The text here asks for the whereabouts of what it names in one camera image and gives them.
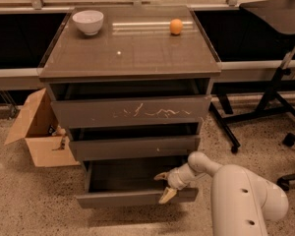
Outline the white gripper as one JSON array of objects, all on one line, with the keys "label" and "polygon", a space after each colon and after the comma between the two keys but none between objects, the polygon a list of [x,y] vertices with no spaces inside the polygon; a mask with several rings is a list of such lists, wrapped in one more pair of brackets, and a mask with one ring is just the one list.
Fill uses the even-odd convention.
[{"label": "white gripper", "polygon": [[196,177],[195,171],[189,165],[182,165],[176,167],[169,172],[162,172],[154,176],[155,181],[165,180],[168,182],[169,187],[164,189],[164,192],[159,199],[159,203],[164,205],[173,199],[177,190],[184,189]]}]

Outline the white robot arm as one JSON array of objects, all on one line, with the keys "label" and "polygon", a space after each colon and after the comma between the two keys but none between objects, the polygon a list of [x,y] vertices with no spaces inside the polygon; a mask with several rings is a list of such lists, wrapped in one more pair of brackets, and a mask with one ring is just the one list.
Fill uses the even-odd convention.
[{"label": "white robot arm", "polygon": [[168,183],[159,201],[169,202],[204,175],[212,178],[213,236],[267,236],[266,222],[280,220],[288,211],[288,198],[276,184],[242,166],[214,162],[199,151],[182,166],[154,177]]}]

